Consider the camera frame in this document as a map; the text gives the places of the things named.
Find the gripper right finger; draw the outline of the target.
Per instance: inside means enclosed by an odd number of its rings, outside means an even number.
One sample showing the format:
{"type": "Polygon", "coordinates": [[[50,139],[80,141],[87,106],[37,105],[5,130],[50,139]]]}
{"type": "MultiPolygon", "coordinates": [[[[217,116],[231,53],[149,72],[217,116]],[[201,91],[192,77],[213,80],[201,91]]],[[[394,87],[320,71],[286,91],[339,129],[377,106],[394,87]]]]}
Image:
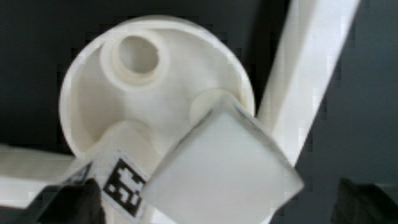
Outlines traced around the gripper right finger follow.
{"type": "Polygon", "coordinates": [[[343,178],[332,224],[398,224],[398,185],[357,184],[343,178]]]}

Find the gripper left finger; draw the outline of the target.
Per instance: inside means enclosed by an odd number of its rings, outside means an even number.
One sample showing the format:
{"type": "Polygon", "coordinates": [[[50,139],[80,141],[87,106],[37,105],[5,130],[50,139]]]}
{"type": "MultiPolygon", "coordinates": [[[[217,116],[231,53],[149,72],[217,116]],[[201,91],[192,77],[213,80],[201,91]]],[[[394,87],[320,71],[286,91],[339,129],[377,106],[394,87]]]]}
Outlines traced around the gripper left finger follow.
{"type": "Polygon", "coordinates": [[[23,224],[107,224],[92,179],[44,187],[23,213],[23,224]]]}

